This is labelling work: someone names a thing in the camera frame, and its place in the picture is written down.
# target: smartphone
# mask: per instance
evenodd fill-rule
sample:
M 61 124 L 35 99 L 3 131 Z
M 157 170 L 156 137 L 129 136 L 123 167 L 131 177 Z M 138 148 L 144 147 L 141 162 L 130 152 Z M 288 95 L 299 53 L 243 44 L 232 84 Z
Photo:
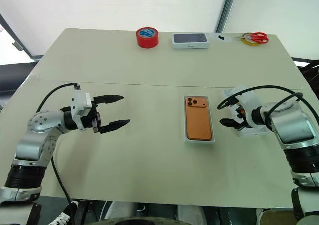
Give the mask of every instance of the smartphone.
M 188 139 L 212 140 L 208 100 L 203 97 L 187 97 L 185 107 Z
M 201 34 L 174 34 L 175 43 L 199 43 L 207 42 L 206 35 Z

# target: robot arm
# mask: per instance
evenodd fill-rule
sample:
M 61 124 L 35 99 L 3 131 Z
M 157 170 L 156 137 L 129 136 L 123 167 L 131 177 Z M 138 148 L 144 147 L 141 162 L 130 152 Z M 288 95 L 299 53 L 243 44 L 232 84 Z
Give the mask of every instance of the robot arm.
M 242 89 L 235 89 L 233 94 Z M 319 133 L 298 101 L 285 101 L 273 109 L 276 103 L 261 105 L 249 91 L 228 100 L 227 106 L 235 104 L 243 122 L 226 118 L 220 122 L 237 130 L 260 126 L 272 129 L 291 167 L 293 182 L 299 186 L 292 190 L 296 218 L 319 215 Z
M 83 131 L 85 128 L 93 128 L 95 133 L 106 133 L 126 125 L 130 120 L 101 126 L 96 110 L 100 103 L 112 103 L 120 99 L 123 97 L 119 95 L 103 95 L 91 101 L 90 95 L 78 87 L 74 91 L 71 107 L 36 113 L 29 120 L 27 132 L 17 145 L 8 178 L 0 189 L 0 204 L 38 199 L 45 170 L 61 134 L 75 129 Z

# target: red scissors handle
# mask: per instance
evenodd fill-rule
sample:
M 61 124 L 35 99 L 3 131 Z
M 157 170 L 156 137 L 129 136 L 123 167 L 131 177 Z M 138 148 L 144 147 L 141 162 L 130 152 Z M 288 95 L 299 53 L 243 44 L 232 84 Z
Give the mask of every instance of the red scissors handle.
M 262 32 L 252 33 L 250 35 L 250 38 L 253 42 L 256 42 L 259 44 L 266 44 L 269 41 L 267 35 L 265 33 L 262 33 Z

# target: white wall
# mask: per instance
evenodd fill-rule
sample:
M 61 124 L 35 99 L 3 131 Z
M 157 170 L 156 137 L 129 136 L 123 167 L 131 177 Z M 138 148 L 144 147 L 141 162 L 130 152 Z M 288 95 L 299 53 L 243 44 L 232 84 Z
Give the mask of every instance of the white wall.
M 319 0 L 235 0 L 224 32 L 276 34 L 291 57 L 319 59 Z
M 210 32 L 224 0 L 0 0 L 0 13 L 32 55 L 69 27 Z

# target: white tabletop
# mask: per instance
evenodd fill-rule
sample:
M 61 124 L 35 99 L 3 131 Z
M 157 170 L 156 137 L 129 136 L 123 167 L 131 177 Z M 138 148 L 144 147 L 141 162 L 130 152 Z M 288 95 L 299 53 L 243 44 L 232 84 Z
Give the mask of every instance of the white tabletop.
M 60 84 L 31 76 L 0 113 L 0 184 L 5 183 L 27 120 Z M 81 89 L 91 97 L 124 96 L 116 103 L 99 105 L 102 124 L 131 121 L 106 134 L 87 129 L 59 138 L 54 159 L 72 197 L 232 207 L 292 205 L 290 193 L 296 185 L 275 136 L 238 138 L 233 129 L 218 122 L 228 117 L 227 109 L 216 109 L 224 88 L 81 83 Z M 314 94 L 302 92 L 318 111 Z M 72 88 L 55 92 L 43 109 L 70 105 L 72 93 Z M 265 103 L 287 95 L 273 89 L 256 93 Z M 214 144 L 184 142 L 184 95 L 208 96 Z M 42 185 L 42 195 L 63 197 L 51 165 Z
M 258 47 L 238 38 L 225 43 L 207 37 L 209 49 L 176 50 L 171 33 L 160 32 L 157 47 L 142 49 L 134 31 L 66 29 L 32 75 L 115 84 L 236 87 L 245 83 L 309 89 L 275 35 Z

